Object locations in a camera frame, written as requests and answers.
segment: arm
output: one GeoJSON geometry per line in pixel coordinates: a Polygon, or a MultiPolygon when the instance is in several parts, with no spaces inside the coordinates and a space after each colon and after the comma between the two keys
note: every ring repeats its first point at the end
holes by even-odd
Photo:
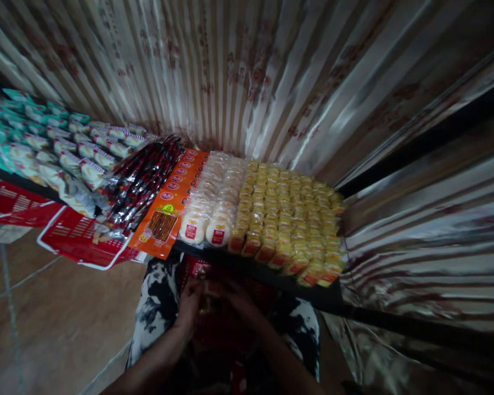
{"type": "Polygon", "coordinates": [[[188,282],[181,294],[179,314],[174,326],[102,395],[157,393],[192,338],[202,291],[202,284],[198,280],[191,279],[188,282]]]}
{"type": "Polygon", "coordinates": [[[258,310],[247,292],[238,284],[232,282],[228,284],[232,290],[225,291],[223,295],[245,323],[259,336],[263,353],[276,375],[282,393],[325,394],[320,384],[294,356],[271,323],[258,310]]]}

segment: plastic basket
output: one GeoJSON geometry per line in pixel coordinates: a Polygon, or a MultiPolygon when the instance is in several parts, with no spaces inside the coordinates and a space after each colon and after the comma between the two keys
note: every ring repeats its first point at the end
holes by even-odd
{"type": "Polygon", "coordinates": [[[48,251],[99,270],[108,270],[137,257],[139,251],[127,248],[131,237],[125,243],[109,240],[94,244],[94,224],[94,219],[62,207],[38,236],[37,242],[48,251]]]}
{"type": "Polygon", "coordinates": [[[53,218],[62,205],[0,181],[0,223],[41,228],[53,218]]]}

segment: hand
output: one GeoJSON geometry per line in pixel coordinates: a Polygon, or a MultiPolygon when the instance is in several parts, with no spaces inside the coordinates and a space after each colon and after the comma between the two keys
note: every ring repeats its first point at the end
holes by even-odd
{"type": "Polygon", "coordinates": [[[194,323],[199,309],[199,300],[203,292],[203,282],[190,278],[179,298],[179,313],[174,328],[183,330],[187,341],[194,334],[194,323]]]}
{"type": "Polygon", "coordinates": [[[228,287],[223,290],[224,298],[232,305],[241,319],[255,332],[259,332],[267,319],[254,304],[249,294],[232,280],[227,280],[228,287]]]}

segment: black and white patterned pants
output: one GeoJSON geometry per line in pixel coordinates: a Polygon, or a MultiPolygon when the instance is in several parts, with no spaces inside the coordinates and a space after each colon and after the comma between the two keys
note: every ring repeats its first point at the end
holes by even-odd
{"type": "MultiPolygon", "coordinates": [[[[175,322],[179,300],[179,253],[172,251],[166,261],[153,259],[148,263],[141,299],[136,311],[136,327],[133,333],[127,368],[131,367],[152,344],[175,322]]],[[[319,380],[320,337],[318,321],[312,306],[303,300],[281,294],[268,317],[276,331],[285,339],[291,351],[306,369],[319,380]]],[[[267,361],[259,349],[243,361],[248,393],[278,393],[267,361]]],[[[176,368],[183,380],[177,382],[174,393],[197,393],[202,388],[227,393],[230,372],[225,364],[205,355],[194,356],[193,349],[186,350],[176,368]]]]}

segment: tile floor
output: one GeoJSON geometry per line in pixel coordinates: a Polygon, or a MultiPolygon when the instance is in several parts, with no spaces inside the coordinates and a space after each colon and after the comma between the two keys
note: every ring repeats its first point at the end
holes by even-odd
{"type": "MultiPolygon", "coordinates": [[[[39,247],[38,233],[0,244],[0,394],[96,395],[124,370],[145,266],[79,266],[39,247]]],[[[325,325],[321,335],[334,393],[347,365],[325,325]]]]}

